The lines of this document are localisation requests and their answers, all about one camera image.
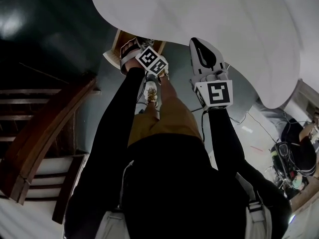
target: black shirt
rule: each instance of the black shirt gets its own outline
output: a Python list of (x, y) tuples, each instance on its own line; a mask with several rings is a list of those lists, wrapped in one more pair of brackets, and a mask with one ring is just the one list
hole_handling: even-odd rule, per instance
[(291, 119), (284, 128), (281, 141), (286, 141), (289, 144), (296, 166), (300, 170), (310, 170), (316, 165), (317, 154), (308, 137), (300, 142), (299, 134), (303, 129), (295, 119)]

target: floor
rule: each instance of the floor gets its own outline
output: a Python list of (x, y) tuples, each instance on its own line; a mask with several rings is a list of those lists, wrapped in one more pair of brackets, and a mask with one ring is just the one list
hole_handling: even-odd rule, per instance
[[(111, 48), (117, 30), (100, 17), (91, 0), (0, 0), (0, 7), (0, 39), (17, 45), (15, 56), (21, 61), (66, 80), (87, 70), (97, 74), (101, 95), (91, 96), (82, 105), (77, 123), (78, 147), (90, 151), (99, 120), (124, 80), (119, 70), (102, 55)], [(163, 54), (169, 62), (170, 79), (178, 96), (190, 110), (199, 108), (199, 101), (188, 82), (192, 75), (188, 47), (168, 43)], [(257, 98), (249, 86), (245, 91), (252, 99)], [(302, 103), (293, 100), (286, 107), (286, 111), (300, 121), (306, 119)], [(144, 108), (144, 105), (137, 105), (136, 112)], [(240, 125), (234, 123), (235, 130), (248, 162), (264, 173), (272, 165), (269, 149), (273, 146), (265, 130), (275, 140), (277, 132), (254, 107), (240, 109), (249, 110), (249, 114)], [(199, 128), (201, 114), (202, 111), (194, 112)], [(212, 165), (216, 166), (207, 116), (204, 132), (206, 149)]]

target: seated person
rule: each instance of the seated person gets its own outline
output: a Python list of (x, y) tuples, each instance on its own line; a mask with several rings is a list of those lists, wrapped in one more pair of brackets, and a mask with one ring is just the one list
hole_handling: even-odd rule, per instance
[[(266, 108), (260, 99), (257, 100), (254, 106), (265, 118), (274, 124), (280, 140), (288, 143), (295, 166), (305, 175), (314, 176), (317, 166), (317, 154), (309, 139), (309, 134), (315, 126), (315, 122), (309, 123), (303, 128), (281, 108)], [(318, 116), (316, 114), (315, 120), (317, 121), (316, 124), (318, 124)]]

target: bare leg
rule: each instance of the bare leg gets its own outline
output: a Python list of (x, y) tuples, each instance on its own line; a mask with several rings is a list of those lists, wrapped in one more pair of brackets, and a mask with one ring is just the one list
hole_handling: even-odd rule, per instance
[(149, 114), (155, 118), (158, 118), (158, 112), (156, 111), (155, 103), (153, 103), (153, 102), (148, 103), (148, 106), (146, 107), (144, 113)]
[(169, 82), (167, 76), (163, 76), (160, 78), (161, 88), (161, 102), (162, 104), (169, 98), (177, 98), (177, 93), (173, 87), (173, 85)]

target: sneaker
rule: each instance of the sneaker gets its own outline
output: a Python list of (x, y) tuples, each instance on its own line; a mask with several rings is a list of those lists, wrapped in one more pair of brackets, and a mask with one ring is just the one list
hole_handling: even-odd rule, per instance
[[(167, 60), (164, 58), (164, 56), (160, 56), (160, 58), (161, 58), (162, 60), (164, 60), (165, 62), (167, 62)], [(167, 63), (167, 66), (165, 66), (164, 69), (158, 74), (157, 80), (158, 80), (159, 84), (160, 84), (160, 79), (161, 79), (161, 77), (163, 77), (163, 76), (165, 76), (165, 75), (166, 75), (167, 78), (169, 79), (169, 75), (168, 75), (168, 63)]]
[(149, 104), (149, 102), (155, 103), (155, 107), (159, 105), (158, 96), (157, 96), (157, 87), (154, 81), (146, 81), (144, 96), (145, 96), (147, 105)]

